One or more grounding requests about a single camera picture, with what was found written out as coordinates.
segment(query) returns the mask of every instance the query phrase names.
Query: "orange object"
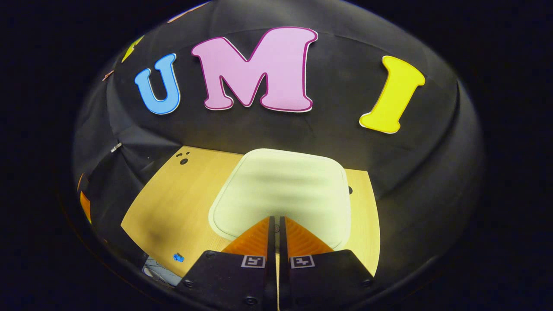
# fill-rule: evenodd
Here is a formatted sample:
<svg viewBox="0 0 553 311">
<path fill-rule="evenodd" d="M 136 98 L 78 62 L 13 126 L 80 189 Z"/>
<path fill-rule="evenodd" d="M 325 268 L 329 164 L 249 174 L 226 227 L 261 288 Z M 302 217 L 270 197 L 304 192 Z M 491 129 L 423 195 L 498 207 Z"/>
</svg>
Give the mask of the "orange object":
<svg viewBox="0 0 553 311">
<path fill-rule="evenodd" d="M 90 220 L 90 200 L 85 196 L 85 193 L 81 191 L 81 206 L 82 209 L 85 211 L 86 218 L 88 218 L 88 221 L 92 223 Z"/>
<path fill-rule="evenodd" d="M 266 217 L 237 237 L 222 252 L 266 257 L 268 240 L 269 218 Z"/>
<path fill-rule="evenodd" d="M 286 217 L 286 243 L 288 244 L 288 259 L 294 256 L 316 255 L 333 251 L 311 231 L 288 217 Z"/>
</svg>

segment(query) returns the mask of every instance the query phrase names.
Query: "yellow sticker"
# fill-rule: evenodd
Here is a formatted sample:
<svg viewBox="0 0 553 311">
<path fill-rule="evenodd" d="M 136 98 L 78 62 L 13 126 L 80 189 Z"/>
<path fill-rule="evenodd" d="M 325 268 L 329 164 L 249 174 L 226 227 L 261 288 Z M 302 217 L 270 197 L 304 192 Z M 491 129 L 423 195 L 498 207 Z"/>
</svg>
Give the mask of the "yellow sticker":
<svg viewBox="0 0 553 311">
<path fill-rule="evenodd" d="M 143 37 L 144 36 L 138 38 L 138 40 L 136 40 L 129 46 L 127 52 L 125 53 L 125 56 L 123 56 L 123 60 L 121 60 L 121 63 L 123 63 L 127 59 L 127 57 L 129 57 L 129 55 L 134 51 L 134 47 L 140 42 L 140 40 L 142 40 Z"/>
<path fill-rule="evenodd" d="M 426 82 L 424 75 L 409 63 L 393 56 L 382 57 L 388 78 L 377 103 L 359 118 L 362 127 L 393 134 L 399 130 L 399 119 L 418 86 Z"/>
</svg>

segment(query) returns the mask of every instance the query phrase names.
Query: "letter m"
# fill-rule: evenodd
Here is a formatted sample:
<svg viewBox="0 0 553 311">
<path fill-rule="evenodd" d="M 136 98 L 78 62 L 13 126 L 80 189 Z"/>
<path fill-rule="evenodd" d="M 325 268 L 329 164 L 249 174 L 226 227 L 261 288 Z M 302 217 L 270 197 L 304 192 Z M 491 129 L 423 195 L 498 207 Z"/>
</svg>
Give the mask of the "letter m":
<svg viewBox="0 0 553 311">
<path fill-rule="evenodd" d="M 248 60 L 223 37 L 196 45 L 192 55 L 200 58 L 204 72 L 205 106 L 211 110 L 232 107 L 224 80 L 242 105 L 249 107 L 265 76 L 267 93 L 260 100 L 263 107 L 291 112 L 311 110 L 313 101 L 305 93 L 305 69 L 307 49 L 316 40 L 317 33 L 311 29 L 273 28 L 263 35 Z"/>
</svg>

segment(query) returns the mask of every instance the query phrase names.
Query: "wooden table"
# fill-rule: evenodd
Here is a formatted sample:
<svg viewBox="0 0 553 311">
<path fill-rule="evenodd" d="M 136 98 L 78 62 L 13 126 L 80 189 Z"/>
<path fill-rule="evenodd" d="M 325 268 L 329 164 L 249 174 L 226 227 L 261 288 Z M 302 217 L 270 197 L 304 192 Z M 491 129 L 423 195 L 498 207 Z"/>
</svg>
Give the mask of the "wooden table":
<svg viewBox="0 0 553 311">
<path fill-rule="evenodd" d="M 241 154 L 183 146 L 138 194 L 121 226 L 144 252 L 183 277 L 204 251 L 221 251 L 230 243 L 211 229 L 208 214 L 241 158 Z M 187 159 L 184 165 L 180 164 L 183 159 Z M 345 171 L 353 189 L 345 249 L 352 250 L 375 275 L 380 228 L 371 181 L 366 171 Z M 176 253 L 184 262 L 173 259 Z"/>
</svg>

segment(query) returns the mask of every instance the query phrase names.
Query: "blue letter u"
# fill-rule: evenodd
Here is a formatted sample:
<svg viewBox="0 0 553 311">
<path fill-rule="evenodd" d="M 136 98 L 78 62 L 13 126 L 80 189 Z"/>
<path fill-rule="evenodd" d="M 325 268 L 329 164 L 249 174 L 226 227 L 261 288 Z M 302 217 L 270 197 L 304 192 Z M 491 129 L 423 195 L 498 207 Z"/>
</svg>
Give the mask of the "blue letter u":
<svg viewBox="0 0 553 311">
<path fill-rule="evenodd" d="M 175 71 L 173 70 L 173 62 L 175 59 L 176 54 L 169 54 L 160 58 L 154 65 L 154 68 L 161 73 L 161 79 L 167 91 L 167 97 L 164 100 L 155 98 L 149 80 L 151 73 L 149 68 L 142 70 L 136 78 L 134 78 L 134 83 L 138 85 L 138 91 L 146 107 L 149 111 L 157 115 L 165 115 L 173 112 L 180 102 L 179 86 L 176 84 Z"/>
</svg>

